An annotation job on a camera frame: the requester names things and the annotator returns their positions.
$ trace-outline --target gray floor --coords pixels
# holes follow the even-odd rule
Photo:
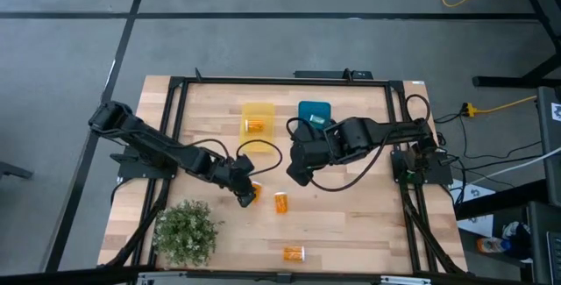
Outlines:
[[[128,11],[131,1],[0,0],[0,11]],[[140,10],[451,11],[438,0],[143,0]],[[531,8],[527,0],[472,0],[454,11]],[[0,160],[35,171],[32,181],[6,177],[0,183],[0,274],[40,269],[123,27],[123,20],[0,20]],[[290,76],[296,69],[356,68],[372,70],[380,79],[425,81],[439,117],[462,102],[489,108],[533,95],[532,90],[475,89],[471,76],[518,76],[552,53],[537,23],[142,20],[135,23],[113,99],[136,107],[146,75],[192,75],[195,67],[203,75],[271,77]],[[465,126],[471,154],[504,154],[539,140],[532,103],[466,120]],[[461,154],[458,122],[439,131],[450,152]],[[106,141],[97,148],[62,269],[96,264],[117,172],[109,153],[117,150]],[[520,155],[537,153],[538,146]],[[497,180],[520,185],[541,177],[543,169],[536,165]],[[476,274],[518,275],[515,268],[478,254],[466,258]]]

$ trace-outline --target green plant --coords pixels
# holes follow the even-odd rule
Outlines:
[[[153,239],[157,252],[176,265],[206,265],[217,247],[217,227],[223,223],[210,221],[209,215],[209,205],[202,201],[186,200],[161,211]]]

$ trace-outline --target blue object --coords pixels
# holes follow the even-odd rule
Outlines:
[[[331,105],[327,102],[301,101],[298,103],[298,117],[309,121],[312,126],[322,130],[330,125]]]

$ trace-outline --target wooden tabletop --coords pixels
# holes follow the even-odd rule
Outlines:
[[[154,128],[160,125],[168,83],[168,76],[146,77],[137,115]],[[404,85],[406,95],[427,96],[423,82],[404,82]],[[174,99],[172,113],[175,113],[177,99],[178,96]],[[391,146],[384,148],[378,161],[358,184],[342,192],[324,192],[311,185],[303,188],[285,173],[290,163],[291,146],[285,123],[298,115],[298,103],[304,100],[330,103],[332,118],[337,121],[353,116],[388,121],[382,88],[189,84],[181,123],[181,143],[215,138],[223,141],[230,153],[235,153],[239,146],[242,105],[274,103],[274,143],[285,155],[278,168],[252,178],[263,184],[261,198],[245,209],[227,189],[178,171],[172,181],[167,206],[185,199],[203,200],[212,209],[212,219],[225,222],[219,227],[217,250],[211,255],[209,265],[202,268],[410,274],[401,198],[393,181],[389,159]],[[394,96],[394,102],[399,104],[397,96]],[[426,110],[420,100],[412,98],[409,108],[413,118],[424,117]],[[174,125],[173,118],[170,119],[168,134]],[[430,124],[434,130],[432,118]],[[222,152],[215,144],[205,146]],[[256,169],[271,166],[278,159],[274,151],[248,155]],[[373,153],[346,166],[326,167],[315,171],[314,178],[323,186],[339,187],[356,177],[372,157]],[[99,263],[112,259],[138,226],[146,184],[147,180],[132,180],[116,193]],[[288,193],[288,213],[284,215],[277,215],[274,209],[273,195],[279,191]],[[424,196],[433,234],[454,262],[466,269],[450,197],[437,185],[425,185]],[[147,262],[152,233],[151,229],[146,234],[141,256],[143,263]],[[427,269],[423,238],[418,232],[417,245],[422,267]],[[305,246],[306,261],[284,261],[284,246]],[[172,266],[160,255],[157,267]]]

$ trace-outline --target translucent yellow container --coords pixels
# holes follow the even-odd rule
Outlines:
[[[248,140],[262,139],[273,143],[274,104],[246,103],[242,106],[242,119],[239,124],[239,144]],[[242,148],[243,152],[268,153],[273,148],[268,144],[254,142]]]

